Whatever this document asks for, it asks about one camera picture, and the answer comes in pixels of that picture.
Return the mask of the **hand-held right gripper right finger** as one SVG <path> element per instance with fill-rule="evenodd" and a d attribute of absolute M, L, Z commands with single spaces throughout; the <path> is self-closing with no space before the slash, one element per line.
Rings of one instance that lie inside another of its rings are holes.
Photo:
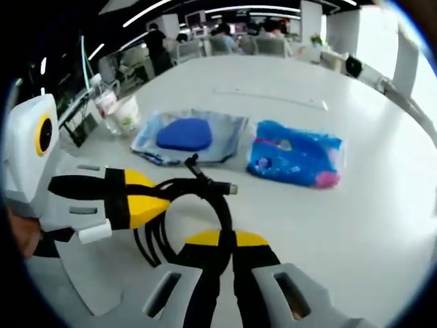
<path fill-rule="evenodd" d="M 281 263 L 260 235 L 235 231 L 234 294 L 244 327 L 373 327 L 338 310 L 329 291 Z"/>

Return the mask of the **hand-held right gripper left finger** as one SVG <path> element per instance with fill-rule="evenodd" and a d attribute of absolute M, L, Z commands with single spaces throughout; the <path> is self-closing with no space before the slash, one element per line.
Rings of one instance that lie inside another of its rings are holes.
<path fill-rule="evenodd" d="M 221 275 L 234 248 L 233 230 L 207 230 L 185 240 L 174 263 L 133 283 L 117 327 L 210 327 Z"/>

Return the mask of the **person's left hand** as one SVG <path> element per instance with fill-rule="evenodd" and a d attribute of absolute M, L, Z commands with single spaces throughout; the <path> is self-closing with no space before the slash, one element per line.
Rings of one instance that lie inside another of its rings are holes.
<path fill-rule="evenodd" d="M 41 225 L 36 218 L 24 218 L 13 213 L 7 206 L 8 219 L 12 234 L 16 239 L 18 250 L 24 258 L 28 259 L 34 254 L 41 237 Z"/>

